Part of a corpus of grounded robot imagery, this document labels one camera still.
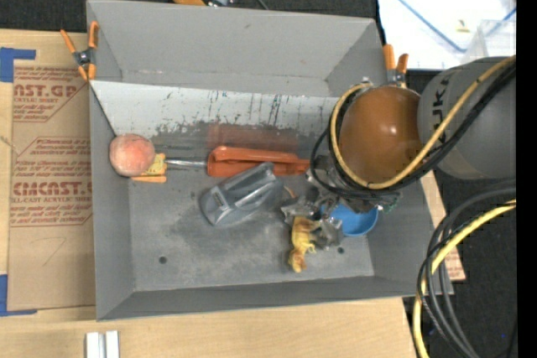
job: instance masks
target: gray cylinder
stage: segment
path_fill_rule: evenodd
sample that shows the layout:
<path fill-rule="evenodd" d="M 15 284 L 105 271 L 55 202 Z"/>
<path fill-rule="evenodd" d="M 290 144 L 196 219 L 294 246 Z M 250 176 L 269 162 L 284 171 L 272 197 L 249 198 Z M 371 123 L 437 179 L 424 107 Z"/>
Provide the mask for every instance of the gray cylinder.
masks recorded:
<path fill-rule="evenodd" d="M 424 89 L 418 106 L 418 132 L 425 144 L 467 87 L 486 70 L 503 60 L 493 57 L 444 70 Z M 495 78 L 496 71 L 481 84 L 454 116 L 433 148 L 449 139 L 467 113 Z M 502 179 L 516 175 L 516 77 L 480 112 L 457 145 L 438 167 L 459 179 Z"/>

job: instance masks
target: gray bin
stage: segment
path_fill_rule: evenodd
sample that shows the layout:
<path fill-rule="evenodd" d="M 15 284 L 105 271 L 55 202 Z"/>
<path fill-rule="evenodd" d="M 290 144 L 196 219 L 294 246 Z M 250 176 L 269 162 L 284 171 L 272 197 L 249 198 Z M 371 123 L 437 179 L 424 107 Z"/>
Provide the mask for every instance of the gray bin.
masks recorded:
<path fill-rule="evenodd" d="M 366 236 L 287 264 L 278 210 L 216 228 L 198 200 L 221 179 L 169 170 L 165 184 L 118 176 L 115 135 L 135 132 L 167 156 L 218 144 L 308 158 L 337 98 L 386 82 L 369 18 L 88 0 L 100 25 L 91 82 L 91 161 L 98 319 L 413 295 L 432 232 L 421 184 L 403 190 Z M 285 183 L 300 191 L 302 177 Z"/>

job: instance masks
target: blue object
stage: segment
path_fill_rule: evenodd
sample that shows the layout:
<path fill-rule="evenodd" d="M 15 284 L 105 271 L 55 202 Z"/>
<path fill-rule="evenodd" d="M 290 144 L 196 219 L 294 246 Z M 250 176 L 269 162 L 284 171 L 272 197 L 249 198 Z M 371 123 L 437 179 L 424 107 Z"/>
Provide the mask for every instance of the blue object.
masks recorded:
<path fill-rule="evenodd" d="M 35 49 L 0 48 L 0 81 L 13 82 L 13 61 L 35 60 Z"/>
<path fill-rule="evenodd" d="M 18 312 L 8 312 L 6 304 L 8 301 L 8 275 L 0 275 L 0 317 L 15 314 L 34 314 L 36 310 L 21 310 Z"/>
<path fill-rule="evenodd" d="M 356 213 L 345 205 L 338 205 L 331 215 L 342 221 L 341 228 L 345 236 L 358 237 L 369 233 L 375 227 L 378 208 L 374 207 L 369 212 Z"/>

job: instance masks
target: yellow toy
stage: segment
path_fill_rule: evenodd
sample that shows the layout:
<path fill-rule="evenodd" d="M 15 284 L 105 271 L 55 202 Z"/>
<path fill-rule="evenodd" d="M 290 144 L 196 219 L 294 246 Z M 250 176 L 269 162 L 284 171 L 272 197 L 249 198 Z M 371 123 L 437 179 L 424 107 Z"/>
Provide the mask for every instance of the yellow toy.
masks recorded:
<path fill-rule="evenodd" d="M 296 216 L 293 219 L 291 241 L 294 249 L 289 254 L 288 263 L 297 273 L 307 268 L 305 254 L 315 252 L 315 244 L 311 241 L 311 232 L 317 228 L 319 228 L 319 221 L 312 221 L 304 216 Z"/>

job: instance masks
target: peach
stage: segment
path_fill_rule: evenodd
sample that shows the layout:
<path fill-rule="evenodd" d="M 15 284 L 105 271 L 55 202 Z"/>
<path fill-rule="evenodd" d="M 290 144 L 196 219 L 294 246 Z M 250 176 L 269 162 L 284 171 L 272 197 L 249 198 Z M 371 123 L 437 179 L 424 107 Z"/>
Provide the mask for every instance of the peach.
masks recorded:
<path fill-rule="evenodd" d="M 122 176 L 139 176 L 154 161 L 154 146 L 138 134 L 122 134 L 110 142 L 110 163 Z"/>

